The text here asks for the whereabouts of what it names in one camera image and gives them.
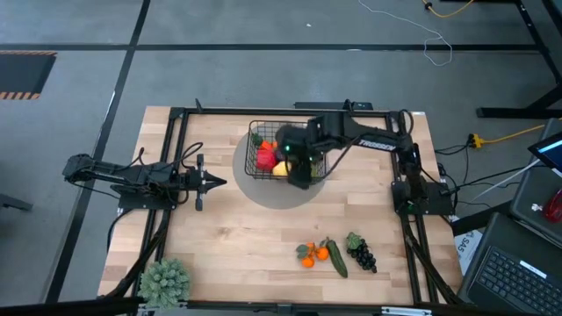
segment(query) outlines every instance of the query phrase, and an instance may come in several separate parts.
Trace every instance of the wooden table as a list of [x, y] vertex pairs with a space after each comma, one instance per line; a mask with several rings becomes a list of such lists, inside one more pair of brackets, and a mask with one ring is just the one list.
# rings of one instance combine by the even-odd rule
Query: wooden table
[[[148, 107], [140, 128], [136, 153], [145, 148], [145, 163], [157, 162], [168, 121], [169, 107]], [[293, 302], [322, 304], [411, 304], [405, 246], [400, 220], [393, 211], [388, 153], [353, 147], [309, 203], [288, 210], [272, 210], [249, 200], [233, 175], [233, 153], [254, 119], [306, 121], [306, 117], [197, 115], [188, 120], [184, 147], [205, 145], [205, 166], [228, 184], [205, 196], [196, 212], [190, 199], [172, 212], [166, 241], [167, 258], [180, 259], [192, 277], [191, 299], [235, 302]], [[385, 128], [382, 118], [356, 118], [365, 125]], [[438, 177], [436, 158], [424, 113], [414, 113], [413, 138], [420, 145], [423, 167]], [[176, 144], [177, 134], [172, 138]], [[174, 150], [170, 151], [172, 161]], [[339, 151], [332, 151], [334, 161]], [[188, 162], [193, 164], [193, 155]], [[112, 290], [139, 255], [147, 211], [134, 211], [116, 226], [105, 263], [99, 294]], [[453, 289], [461, 282], [457, 252], [449, 226], [437, 216], [425, 225], [432, 262]], [[377, 258], [378, 273], [361, 270], [345, 254], [345, 237], [363, 235]], [[295, 248], [329, 236], [341, 251], [349, 278], [341, 278], [331, 262], [305, 269]], [[417, 263], [421, 294], [428, 299], [425, 275]]]

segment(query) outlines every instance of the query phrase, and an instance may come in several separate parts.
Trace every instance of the gray floor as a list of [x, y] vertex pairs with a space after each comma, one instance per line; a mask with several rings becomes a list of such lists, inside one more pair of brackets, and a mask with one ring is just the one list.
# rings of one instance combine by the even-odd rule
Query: gray floor
[[[531, 42], [513, 5], [474, 4], [454, 18], [439, 19], [425, 12], [421, 1], [364, 1], [435, 28], [450, 43]], [[526, 4], [562, 61], [560, 38], [544, 8], [538, 1]], [[458, 7], [437, 5], [443, 12]], [[0, 0], [0, 43], [128, 43], [140, 7], [141, 0]], [[150, 6], [140, 42], [422, 43], [429, 36], [353, 0], [159, 0]], [[77, 193], [62, 181], [61, 169], [70, 155], [92, 151], [123, 57], [123, 52], [59, 53], [39, 100], [0, 101], [0, 192], [34, 203], [31, 212], [0, 213], [0, 305], [43, 299]], [[288, 108], [295, 101], [350, 98], [379, 109], [425, 111], [434, 145], [447, 147], [464, 142], [468, 133], [492, 139], [542, 124], [477, 119], [474, 109], [524, 106], [553, 84], [538, 54], [455, 53], [451, 64], [437, 68], [421, 52], [137, 52], [104, 159], [131, 160], [147, 105], [193, 106], [198, 97], [205, 106]], [[530, 157], [526, 147], [536, 138], [531, 133], [471, 151], [469, 179], [524, 165]], [[439, 160], [462, 178], [462, 154]], [[107, 190], [103, 184], [97, 188]], [[461, 199], [482, 189], [462, 190]], [[503, 202], [513, 189], [497, 190], [482, 202]], [[461, 207], [459, 213], [479, 209]], [[96, 296], [115, 210], [110, 198], [92, 197], [61, 300]]]

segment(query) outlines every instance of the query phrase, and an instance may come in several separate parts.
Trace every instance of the wire basket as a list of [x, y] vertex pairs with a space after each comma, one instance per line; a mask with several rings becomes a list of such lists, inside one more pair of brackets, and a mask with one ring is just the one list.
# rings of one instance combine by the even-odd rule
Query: wire basket
[[[248, 176], [253, 176], [257, 180], [284, 180], [287, 176], [273, 176], [270, 171], [264, 171], [257, 168], [257, 151], [259, 146], [256, 146], [252, 140], [252, 134], [259, 135], [264, 141], [273, 143], [275, 140], [275, 133], [281, 126], [292, 125], [296, 127], [306, 127], [305, 122], [290, 122], [290, 121], [265, 121], [254, 120], [249, 123], [248, 130], [248, 144], [246, 149], [246, 167], [245, 171]], [[325, 155], [311, 165], [312, 168], [312, 183], [316, 184], [322, 180], [326, 175], [328, 169], [328, 162]]]

